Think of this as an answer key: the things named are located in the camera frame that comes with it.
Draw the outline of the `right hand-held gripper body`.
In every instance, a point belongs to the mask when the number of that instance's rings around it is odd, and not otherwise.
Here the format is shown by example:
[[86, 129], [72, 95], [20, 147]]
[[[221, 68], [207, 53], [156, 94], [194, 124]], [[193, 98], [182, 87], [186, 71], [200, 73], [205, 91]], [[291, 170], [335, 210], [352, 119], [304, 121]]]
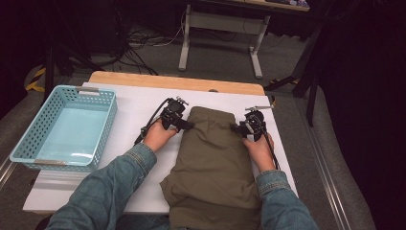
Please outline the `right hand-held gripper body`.
[[261, 136], [264, 136], [266, 141], [269, 140], [264, 115], [261, 112], [262, 109], [268, 108], [270, 108], [270, 106], [257, 105], [247, 108], [248, 113], [245, 114], [245, 121], [243, 122], [244, 131], [242, 136], [244, 138], [248, 135], [252, 135], [255, 142], [257, 142]]

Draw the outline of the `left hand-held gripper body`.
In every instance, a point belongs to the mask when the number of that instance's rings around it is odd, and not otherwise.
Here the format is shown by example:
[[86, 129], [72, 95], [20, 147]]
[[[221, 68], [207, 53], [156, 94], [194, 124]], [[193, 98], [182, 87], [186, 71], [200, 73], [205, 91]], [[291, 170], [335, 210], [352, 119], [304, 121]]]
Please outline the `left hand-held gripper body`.
[[160, 118], [162, 120], [163, 127], [165, 129], [169, 129], [170, 126], [174, 127], [185, 127], [182, 126], [180, 123], [183, 120], [183, 112], [185, 111], [188, 103], [186, 103], [180, 97], [168, 98], [167, 99], [168, 105], [163, 109], [160, 114]]

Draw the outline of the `olive green pants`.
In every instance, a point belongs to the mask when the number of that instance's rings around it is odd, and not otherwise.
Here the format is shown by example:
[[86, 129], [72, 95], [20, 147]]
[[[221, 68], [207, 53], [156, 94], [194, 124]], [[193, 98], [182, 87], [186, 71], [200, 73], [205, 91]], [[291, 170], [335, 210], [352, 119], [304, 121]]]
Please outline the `olive green pants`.
[[195, 106], [175, 166], [161, 182], [172, 229], [258, 230], [261, 201], [232, 113]]

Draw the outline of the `light blue plastic basket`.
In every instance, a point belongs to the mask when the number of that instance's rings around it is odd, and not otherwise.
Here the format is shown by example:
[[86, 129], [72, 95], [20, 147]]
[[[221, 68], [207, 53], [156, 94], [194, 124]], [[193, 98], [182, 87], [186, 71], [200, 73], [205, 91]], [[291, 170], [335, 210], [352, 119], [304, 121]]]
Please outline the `light blue plastic basket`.
[[59, 85], [10, 160], [36, 170], [92, 172], [99, 166], [117, 109], [113, 90]]

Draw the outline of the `person's left hand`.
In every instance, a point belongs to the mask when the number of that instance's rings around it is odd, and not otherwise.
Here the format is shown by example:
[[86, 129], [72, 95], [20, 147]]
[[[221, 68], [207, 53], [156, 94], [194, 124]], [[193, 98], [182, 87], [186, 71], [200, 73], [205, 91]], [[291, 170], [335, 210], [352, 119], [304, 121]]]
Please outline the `person's left hand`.
[[157, 152], [161, 149], [170, 138], [172, 138], [178, 132], [177, 128], [165, 129], [162, 124], [162, 120], [156, 120], [145, 137], [143, 143], [147, 145], [152, 151]]

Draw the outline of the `person's right hand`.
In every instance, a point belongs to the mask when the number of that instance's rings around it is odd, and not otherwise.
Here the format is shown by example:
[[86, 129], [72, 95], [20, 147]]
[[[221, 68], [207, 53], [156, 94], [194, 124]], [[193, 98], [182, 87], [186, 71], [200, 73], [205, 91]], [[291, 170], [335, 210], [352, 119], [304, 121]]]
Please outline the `person's right hand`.
[[276, 169], [271, 152], [273, 140], [269, 133], [262, 135], [258, 141], [243, 138], [242, 143], [261, 173]]

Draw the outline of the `black metal stand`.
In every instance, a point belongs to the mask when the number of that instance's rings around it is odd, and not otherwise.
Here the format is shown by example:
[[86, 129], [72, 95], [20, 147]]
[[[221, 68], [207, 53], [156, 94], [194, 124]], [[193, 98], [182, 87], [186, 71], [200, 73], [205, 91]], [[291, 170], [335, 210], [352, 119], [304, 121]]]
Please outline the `black metal stand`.
[[265, 91], [274, 91], [283, 85], [297, 81], [298, 83], [292, 90], [292, 94], [295, 98], [302, 98], [306, 92], [309, 92], [305, 118], [311, 127], [313, 126], [313, 114], [318, 86], [318, 80], [314, 74], [311, 60], [314, 58], [313, 50], [322, 29], [323, 24], [319, 23], [306, 43], [304, 51], [290, 76], [276, 82], [270, 82], [267, 86], [263, 87]]

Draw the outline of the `person's legs in jeans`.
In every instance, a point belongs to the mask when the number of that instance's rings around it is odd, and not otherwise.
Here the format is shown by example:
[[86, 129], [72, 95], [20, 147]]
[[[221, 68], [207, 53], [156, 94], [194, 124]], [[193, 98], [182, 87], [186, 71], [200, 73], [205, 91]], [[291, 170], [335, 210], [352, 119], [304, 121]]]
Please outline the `person's legs in jeans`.
[[169, 218], [164, 215], [123, 215], [116, 230], [170, 230]]

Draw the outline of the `black tripod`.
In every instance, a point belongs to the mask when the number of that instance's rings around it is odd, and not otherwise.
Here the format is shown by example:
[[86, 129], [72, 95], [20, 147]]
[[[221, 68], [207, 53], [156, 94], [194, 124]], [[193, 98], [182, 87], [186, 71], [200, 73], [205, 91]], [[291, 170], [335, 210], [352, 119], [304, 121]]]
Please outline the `black tripod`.
[[44, 101], [46, 101], [55, 88], [55, 68], [57, 67], [59, 71], [68, 76], [71, 76], [74, 72], [71, 58], [76, 59], [80, 64], [93, 71], [102, 71], [102, 68], [63, 41], [58, 34], [59, 29], [53, 25], [53, 18], [51, 17], [48, 7], [45, 6], [44, 1], [45, 0], [35, 0], [35, 6], [40, 17], [40, 25], [45, 33]]

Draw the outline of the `yellow black striped tape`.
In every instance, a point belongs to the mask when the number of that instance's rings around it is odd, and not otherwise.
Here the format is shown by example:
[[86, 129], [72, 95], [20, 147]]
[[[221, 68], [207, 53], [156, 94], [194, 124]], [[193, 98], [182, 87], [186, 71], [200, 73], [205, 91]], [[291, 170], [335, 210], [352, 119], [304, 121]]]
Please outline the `yellow black striped tape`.
[[37, 83], [39, 82], [40, 78], [46, 73], [46, 68], [44, 66], [41, 66], [36, 73], [34, 74], [33, 78], [31, 81], [28, 83], [28, 85], [25, 87], [27, 91], [36, 91], [36, 92], [45, 92], [45, 87], [44, 86], [38, 86]]

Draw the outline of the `metal floor rail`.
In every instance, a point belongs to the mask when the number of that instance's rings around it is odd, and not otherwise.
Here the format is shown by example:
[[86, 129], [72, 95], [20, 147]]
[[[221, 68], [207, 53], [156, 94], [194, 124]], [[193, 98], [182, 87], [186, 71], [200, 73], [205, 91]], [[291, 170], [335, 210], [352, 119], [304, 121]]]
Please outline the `metal floor rail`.
[[3, 187], [8, 182], [8, 180], [15, 168], [16, 168], [16, 164], [13, 163], [9, 158], [7, 158], [0, 165], [0, 191], [3, 189]]
[[351, 230], [347, 214], [344, 210], [342, 200], [333, 182], [330, 170], [327, 166], [327, 161], [322, 151], [322, 146], [317, 138], [316, 132], [313, 127], [307, 127], [306, 132], [314, 149], [316, 167], [318, 169], [319, 175], [321, 176], [321, 180], [327, 194], [327, 199], [337, 223], [338, 229]]

